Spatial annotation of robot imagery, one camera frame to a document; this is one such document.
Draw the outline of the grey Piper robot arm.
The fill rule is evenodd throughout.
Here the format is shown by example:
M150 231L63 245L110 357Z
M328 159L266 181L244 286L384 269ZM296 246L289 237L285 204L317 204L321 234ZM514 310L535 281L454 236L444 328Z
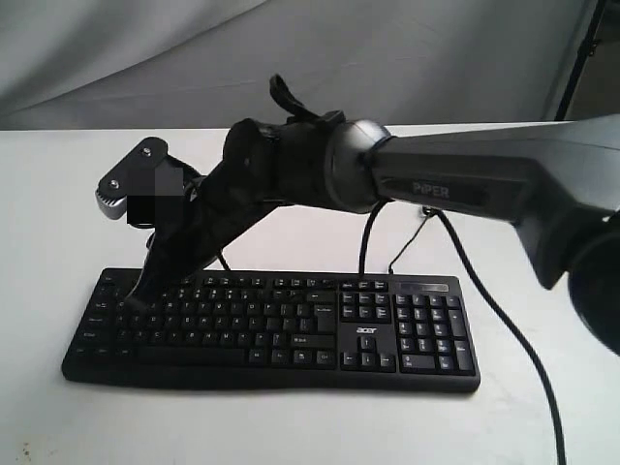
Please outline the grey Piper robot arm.
M244 119L223 157L152 236L129 302L142 309L211 263L275 208L365 214L416 203L511 224L539 283L568 277L573 309L619 348L619 119L397 137L340 115L283 125Z

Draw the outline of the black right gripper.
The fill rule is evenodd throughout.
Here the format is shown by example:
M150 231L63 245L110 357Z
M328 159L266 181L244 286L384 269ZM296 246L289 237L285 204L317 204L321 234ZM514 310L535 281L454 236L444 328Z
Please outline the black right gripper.
M194 178L178 226L156 231L144 266L124 298L146 310L187 271L202 269L267 214L288 206L277 189L280 126L246 118L228 131L222 160Z

